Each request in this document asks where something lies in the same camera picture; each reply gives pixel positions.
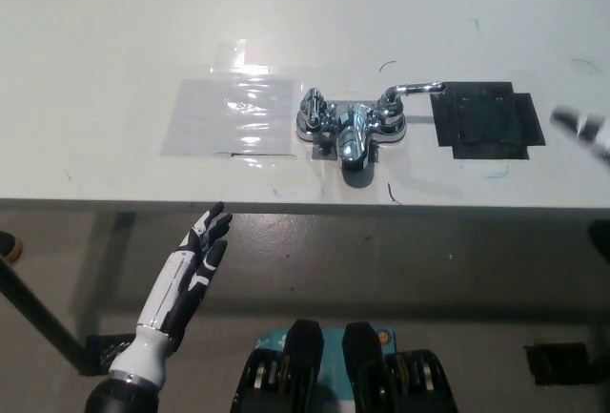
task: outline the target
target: chrome faucet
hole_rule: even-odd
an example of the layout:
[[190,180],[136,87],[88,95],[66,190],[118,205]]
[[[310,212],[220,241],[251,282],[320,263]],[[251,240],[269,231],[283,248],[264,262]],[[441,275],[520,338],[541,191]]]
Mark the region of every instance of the chrome faucet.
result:
[[296,134],[305,141],[334,138],[344,170],[366,166],[371,140],[394,143],[406,131],[401,95],[441,93],[442,82],[393,86],[379,100],[327,101],[320,90],[308,90],[296,115]]

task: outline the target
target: robotic hand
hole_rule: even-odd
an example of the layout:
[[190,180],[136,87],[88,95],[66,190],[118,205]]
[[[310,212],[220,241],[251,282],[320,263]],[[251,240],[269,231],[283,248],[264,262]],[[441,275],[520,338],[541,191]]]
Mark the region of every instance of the robotic hand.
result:
[[86,413],[156,412],[165,382],[165,360],[174,353],[203,300],[227,249],[219,240],[233,215],[220,217],[216,203],[170,254],[156,279],[135,328],[135,340],[112,363],[109,378],[87,400]]

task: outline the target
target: white table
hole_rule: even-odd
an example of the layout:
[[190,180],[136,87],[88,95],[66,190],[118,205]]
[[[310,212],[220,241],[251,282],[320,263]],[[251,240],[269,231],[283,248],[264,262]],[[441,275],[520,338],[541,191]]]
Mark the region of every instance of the white table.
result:
[[[608,209],[607,167],[549,123],[559,104],[610,114],[608,3],[0,0],[0,200],[186,209],[221,199],[237,212],[299,213]],[[246,63],[327,98],[377,98],[408,82],[512,81],[531,93],[547,146],[530,147],[530,160],[455,160],[433,124],[413,124],[382,146],[363,188],[337,162],[311,160],[295,135],[294,156],[257,157],[254,167],[244,157],[161,155],[181,81],[209,74],[218,47],[237,39],[247,40]],[[432,115],[428,97],[405,103],[407,114]]]

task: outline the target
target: floor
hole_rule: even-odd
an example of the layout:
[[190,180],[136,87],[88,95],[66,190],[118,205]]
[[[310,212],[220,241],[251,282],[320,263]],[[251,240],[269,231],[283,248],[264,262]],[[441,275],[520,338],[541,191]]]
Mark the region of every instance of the floor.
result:
[[[25,241],[15,270],[67,327],[133,330],[166,255],[196,214],[2,211]],[[605,386],[536,387],[523,346],[606,347],[610,265],[567,215],[238,215],[229,249],[168,362],[161,412],[226,412],[256,337],[295,318],[392,325],[437,353],[460,412],[607,412]],[[0,413],[82,411],[75,371],[0,299]]]

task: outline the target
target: transparent plastic sheet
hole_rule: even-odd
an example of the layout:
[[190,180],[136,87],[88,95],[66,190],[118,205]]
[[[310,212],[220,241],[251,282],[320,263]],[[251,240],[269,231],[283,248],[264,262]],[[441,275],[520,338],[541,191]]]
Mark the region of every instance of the transparent plastic sheet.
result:
[[246,40],[221,43],[205,78],[184,79],[162,155],[289,155],[295,81],[245,64]]

